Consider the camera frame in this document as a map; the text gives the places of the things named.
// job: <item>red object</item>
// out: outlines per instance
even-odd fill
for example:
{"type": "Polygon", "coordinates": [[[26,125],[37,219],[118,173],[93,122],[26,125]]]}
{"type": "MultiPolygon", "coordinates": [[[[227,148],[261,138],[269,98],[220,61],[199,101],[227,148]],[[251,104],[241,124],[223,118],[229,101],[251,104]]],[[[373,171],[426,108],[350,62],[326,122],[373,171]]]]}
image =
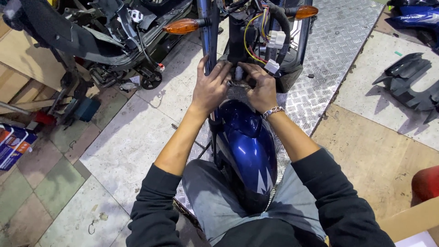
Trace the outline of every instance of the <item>red object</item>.
{"type": "Polygon", "coordinates": [[[439,166],[418,171],[412,179],[413,194],[423,202],[439,196],[439,166]]]}
{"type": "Polygon", "coordinates": [[[56,118],[54,116],[47,115],[41,111],[35,113],[33,120],[44,125],[52,125],[56,122],[56,118]]]}

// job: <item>diamond plate floor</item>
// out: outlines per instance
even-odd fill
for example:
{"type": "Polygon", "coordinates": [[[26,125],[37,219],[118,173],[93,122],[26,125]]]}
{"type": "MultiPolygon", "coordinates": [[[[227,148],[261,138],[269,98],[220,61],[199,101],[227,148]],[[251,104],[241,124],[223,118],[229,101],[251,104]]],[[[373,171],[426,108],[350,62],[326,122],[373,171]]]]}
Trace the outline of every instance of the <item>diamond plate floor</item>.
{"type": "MultiPolygon", "coordinates": [[[[308,135],[314,131],[384,7],[370,0],[316,0],[313,5],[320,12],[308,39],[304,70],[288,93],[277,95],[279,105],[308,135]]],[[[248,103],[242,88],[229,90],[228,98],[248,103]]],[[[209,138],[209,126],[205,123],[197,141],[206,145],[209,138]]],[[[289,158],[277,137],[275,144],[279,183],[289,158]]],[[[189,160],[196,159],[201,151],[194,145],[189,160]]],[[[204,154],[203,159],[211,161],[210,153],[204,154]]],[[[181,184],[176,199],[193,213],[181,184]]]]}

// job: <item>turn signal lens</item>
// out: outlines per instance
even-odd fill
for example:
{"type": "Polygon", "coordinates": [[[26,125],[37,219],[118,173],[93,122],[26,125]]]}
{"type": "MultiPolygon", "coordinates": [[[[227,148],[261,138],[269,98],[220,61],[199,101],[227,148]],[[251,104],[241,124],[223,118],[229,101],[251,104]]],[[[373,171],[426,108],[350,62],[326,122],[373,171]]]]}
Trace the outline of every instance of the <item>turn signal lens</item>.
{"type": "Polygon", "coordinates": [[[296,19],[304,19],[307,17],[315,16],[319,12],[319,9],[310,6],[310,5],[302,5],[299,7],[299,9],[296,12],[296,19]]]}
{"type": "Polygon", "coordinates": [[[169,23],[163,27],[163,31],[174,34],[186,34],[199,28],[197,21],[189,18],[183,18],[176,22],[169,23]]]}

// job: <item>right hand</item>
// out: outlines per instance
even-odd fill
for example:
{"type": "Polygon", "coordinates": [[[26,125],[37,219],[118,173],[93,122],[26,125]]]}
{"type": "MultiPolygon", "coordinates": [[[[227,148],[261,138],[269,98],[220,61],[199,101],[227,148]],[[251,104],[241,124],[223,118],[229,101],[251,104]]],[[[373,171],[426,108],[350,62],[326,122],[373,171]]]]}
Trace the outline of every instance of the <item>right hand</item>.
{"type": "Polygon", "coordinates": [[[260,113],[276,107],[276,80],[259,65],[239,62],[238,66],[248,73],[247,81],[256,80],[254,89],[246,89],[250,104],[260,113]]]}

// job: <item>scooter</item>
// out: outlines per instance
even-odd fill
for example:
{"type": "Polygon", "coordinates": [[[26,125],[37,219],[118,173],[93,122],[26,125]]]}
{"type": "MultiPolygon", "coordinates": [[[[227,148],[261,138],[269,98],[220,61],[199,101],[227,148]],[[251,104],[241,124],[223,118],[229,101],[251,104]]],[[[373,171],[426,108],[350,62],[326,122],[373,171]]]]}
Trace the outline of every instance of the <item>scooter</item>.
{"type": "Polygon", "coordinates": [[[82,58],[98,86],[109,87],[135,69],[145,89],[156,88],[165,69],[151,53],[157,46],[169,52],[182,37],[162,28],[192,7],[192,0],[61,0],[56,9],[47,0],[6,2],[8,26],[25,30],[40,47],[82,58]]]}
{"type": "Polygon", "coordinates": [[[385,19],[395,29],[415,29],[418,39],[439,54],[439,0],[391,0],[399,16],[385,19]]]}
{"type": "MultiPolygon", "coordinates": [[[[301,73],[312,20],[318,13],[312,0],[197,0],[198,19],[183,18],[163,28],[186,34],[199,30],[208,75],[217,63],[216,30],[221,17],[229,20],[229,41],[219,59],[234,64],[231,86],[253,88],[255,81],[238,62],[261,65],[276,78],[277,92],[286,93],[301,73]]],[[[262,113],[238,100],[229,100],[211,113],[213,160],[248,213],[266,210],[277,180],[277,158],[273,133],[262,113]]]]}

